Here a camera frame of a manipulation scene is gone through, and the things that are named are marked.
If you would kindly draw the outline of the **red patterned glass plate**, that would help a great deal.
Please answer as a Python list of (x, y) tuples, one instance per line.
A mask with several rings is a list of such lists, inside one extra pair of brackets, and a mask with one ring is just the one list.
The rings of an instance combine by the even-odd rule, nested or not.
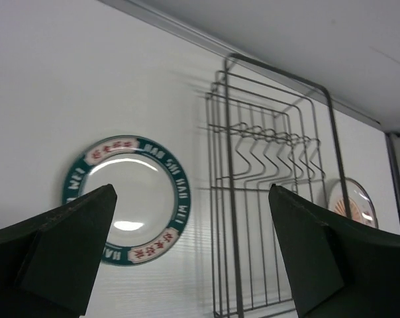
[[(348, 192), (348, 199), (350, 202), (349, 219), (378, 229), (379, 225), (375, 213), (375, 207), (364, 187), (352, 178), (346, 178), (345, 182)], [(347, 217), (347, 212), (343, 201), (341, 180), (336, 180), (332, 184), (328, 199), (328, 209), (339, 215)]]

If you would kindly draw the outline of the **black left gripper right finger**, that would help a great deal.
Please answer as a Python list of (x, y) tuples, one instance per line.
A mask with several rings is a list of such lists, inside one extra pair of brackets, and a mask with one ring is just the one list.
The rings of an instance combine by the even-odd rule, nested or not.
[(268, 199), (299, 317), (400, 317), (400, 235), (280, 185)]

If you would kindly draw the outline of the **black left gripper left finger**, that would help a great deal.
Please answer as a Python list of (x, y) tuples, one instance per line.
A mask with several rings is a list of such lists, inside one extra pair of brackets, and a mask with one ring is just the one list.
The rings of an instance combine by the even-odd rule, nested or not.
[(0, 229), (0, 316), (84, 316), (116, 203), (107, 184)]

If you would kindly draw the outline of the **green rimmed white plate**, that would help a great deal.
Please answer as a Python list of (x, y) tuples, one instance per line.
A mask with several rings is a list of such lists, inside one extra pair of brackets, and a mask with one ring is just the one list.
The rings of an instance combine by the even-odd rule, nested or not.
[(168, 252), (191, 211), (191, 189), (178, 159), (160, 143), (117, 135), (88, 146), (72, 163), (62, 203), (112, 184), (115, 214), (101, 257), (113, 266), (137, 266)]

